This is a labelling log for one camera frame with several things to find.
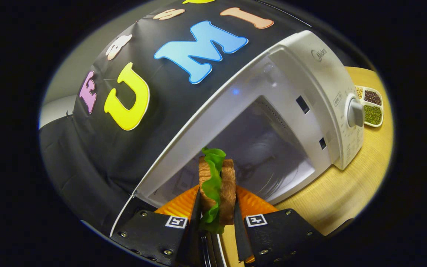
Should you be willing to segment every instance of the green lettuce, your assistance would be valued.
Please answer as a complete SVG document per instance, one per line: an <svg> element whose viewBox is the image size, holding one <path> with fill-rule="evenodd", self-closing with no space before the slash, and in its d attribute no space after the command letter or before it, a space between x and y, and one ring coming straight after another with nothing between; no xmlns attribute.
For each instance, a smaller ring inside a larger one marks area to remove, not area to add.
<svg viewBox="0 0 427 267"><path fill-rule="evenodd" d="M220 174L226 154L220 149L207 149L207 147L202 149L202 153L205 154L205 161L209 164L211 174L210 179L202 184L202 190L206 196L215 201L215 205L203 215L200 220L200 227L214 234L222 234L224 227L220 225L218 211L220 206L220 188L222 187Z"/></svg>

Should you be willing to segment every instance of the midea logo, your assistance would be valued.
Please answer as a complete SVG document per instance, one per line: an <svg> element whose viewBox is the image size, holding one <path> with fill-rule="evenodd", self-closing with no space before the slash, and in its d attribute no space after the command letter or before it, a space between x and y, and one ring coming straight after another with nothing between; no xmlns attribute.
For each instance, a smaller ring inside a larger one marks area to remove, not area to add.
<svg viewBox="0 0 427 267"><path fill-rule="evenodd" d="M315 50L311 50L311 55L313 56L313 58L319 62L322 61L322 57L325 55L325 53L327 53L327 51L325 49L322 49L321 51L317 52Z"/></svg>

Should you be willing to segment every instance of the bread slice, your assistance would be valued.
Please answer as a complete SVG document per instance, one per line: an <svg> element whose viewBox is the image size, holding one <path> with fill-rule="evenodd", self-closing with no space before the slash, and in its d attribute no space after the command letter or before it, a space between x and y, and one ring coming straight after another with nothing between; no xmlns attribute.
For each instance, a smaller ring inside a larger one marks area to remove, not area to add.
<svg viewBox="0 0 427 267"><path fill-rule="evenodd" d="M220 224L221 225L233 225L234 224L234 208L235 208L235 169L234 161L232 159L225 159L222 166L222 187L220 189ZM202 190L202 184L204 181L209 180L210 168L205 157L200 157L199 159L199 184L200 184L200 194L201 194L201 204L202 211L206 212L213 205L215 201L208 198Z"/></svg>

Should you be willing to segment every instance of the sandwich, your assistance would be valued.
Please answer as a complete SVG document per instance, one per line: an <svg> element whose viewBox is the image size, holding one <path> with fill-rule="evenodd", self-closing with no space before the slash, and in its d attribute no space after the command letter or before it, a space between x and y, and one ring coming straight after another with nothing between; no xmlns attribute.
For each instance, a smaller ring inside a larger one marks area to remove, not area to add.
<svg viewBox="0 0 427 267"><path fill-rule="evenodd" d="M220 149L207 149L199 159L199 184L202 205L200 227L221 234L225 225L234 224L235 169L232 159Z"/></svg>

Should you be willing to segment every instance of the blue letter m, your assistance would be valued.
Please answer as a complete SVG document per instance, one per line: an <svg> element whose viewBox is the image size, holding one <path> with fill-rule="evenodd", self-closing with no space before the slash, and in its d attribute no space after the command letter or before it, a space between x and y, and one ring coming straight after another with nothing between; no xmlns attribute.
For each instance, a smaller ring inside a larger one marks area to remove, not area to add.
<svg viewBox="0 0 427 267"><path fill-rule="evenodd" d="M248 43L245 37L238 37L212 25L209 21L199 22L190 28L194 42L171 41L164 44L154 54L155 59L162 57L176 63L190 75L192 84L200 83L212 71L212 65L200 64L192 57L221 61L222 56L214 43L222 47L224 53L232 54Z"/></svg>

